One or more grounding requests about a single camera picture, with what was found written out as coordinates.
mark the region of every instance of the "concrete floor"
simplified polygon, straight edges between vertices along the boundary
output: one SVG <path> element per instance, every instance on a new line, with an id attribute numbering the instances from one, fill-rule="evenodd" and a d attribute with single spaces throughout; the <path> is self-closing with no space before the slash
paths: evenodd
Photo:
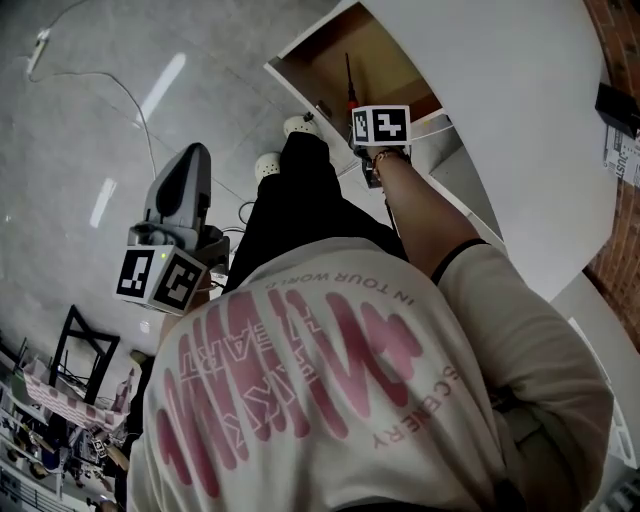
<path id="1" fill-rule="evenodd" d="M 111 297 L 127 229 L 140 219 L 152 181 L 137 111 L 103 77 L 30 83 L 21 57 L 72 3 L 0 0 L 0 329 L 9 344 L 26 337 L 31 349 L 51 356 L 76 304 L 90 325 L 122 337 L 116 360 L 125 361 L 132 347 L 155 351 L 162 318 Z M 34 78 L 107 71 L 142 103 L 184 54 L 148 119 L 157 168 L 189 143 L 204 143 L 213 167 L 209 220 L 237 226 L 238 207 L 256 194 L 256 158 L 281 149 L 284 119 L 302 113 L 262 66 L 336 3 L 89 0 L 54 26 Z M 107 180 L 115 189 L 94 227 Z M 343 192 L 388 221 L 381 197 L 358 172 L 343 179 Z M 70 348 L 89 359 L 82 344 Z"/>

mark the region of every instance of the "white cabinet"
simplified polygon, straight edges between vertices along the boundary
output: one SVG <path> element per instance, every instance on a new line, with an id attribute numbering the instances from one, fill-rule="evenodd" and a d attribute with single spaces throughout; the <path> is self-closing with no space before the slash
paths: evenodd
<path id="1" fill-rule="evenodd" d="M 423 123 L 444 113 L 435 94 L 383 26 L 359 2 L 343 2 L 265 69 L 316 116 L 336 171 L 354 162 L 347 145 L 349 54 L 361 105 L 409 105 L 411 120 Z"/>

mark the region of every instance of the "white t-shirt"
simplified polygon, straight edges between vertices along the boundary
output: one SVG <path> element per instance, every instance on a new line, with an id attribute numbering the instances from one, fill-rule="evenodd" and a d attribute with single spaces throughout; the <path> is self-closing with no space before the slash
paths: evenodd
<path id="1" fill-rule="evenodd" d="M 515 398 L 499 413 L 487 388 Z M 369 242 L 331 239 L 171 331 L 128 507 L 490 510 L 510 480 L 531 510 L 578 510 L 611 407 L 583 342 L 494 248 L 464 250 L 436 286 Z"/>

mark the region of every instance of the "white sneaker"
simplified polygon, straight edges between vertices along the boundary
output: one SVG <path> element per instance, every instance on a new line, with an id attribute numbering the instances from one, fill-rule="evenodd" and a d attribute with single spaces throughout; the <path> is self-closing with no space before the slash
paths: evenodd
<path id="1" fill-rule="evenodd" d="M 272 174 L 280 174 L 280 153 L 265 153 L 256 161 L 258 185 L 264 178 Z"/>
<path id="2" fill-rule="evenodd" d="M 303 116 L 293 116 L 284 122 L 284 136 L 289 137 L 291 132 L 310 133 L 315 135 L 320 140 L 322 139 L 322 132 L 313 119 L 305 121 Z"/>

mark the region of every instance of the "person's arm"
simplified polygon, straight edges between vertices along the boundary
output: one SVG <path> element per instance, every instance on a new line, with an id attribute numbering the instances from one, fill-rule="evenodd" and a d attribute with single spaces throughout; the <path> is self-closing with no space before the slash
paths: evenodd
<path id="1" fill-rule="evenodd" d="M 378 173 L 407 257 L 428 277 L 452 251 L 478 238 L 469 220 L 400 156 L 379 160 Z"/>
<path id="2" fill-rule="evenodd" d="M 509 478 L 531 510 L 581 510 L 598 489 L 613 407 L 589 349 L 506 256 L 470 247 L 475 229 L 408 163 L 378 163 L 409 261 L 437 284 L 487 387 L 513 396 L 495 412 Z"/>

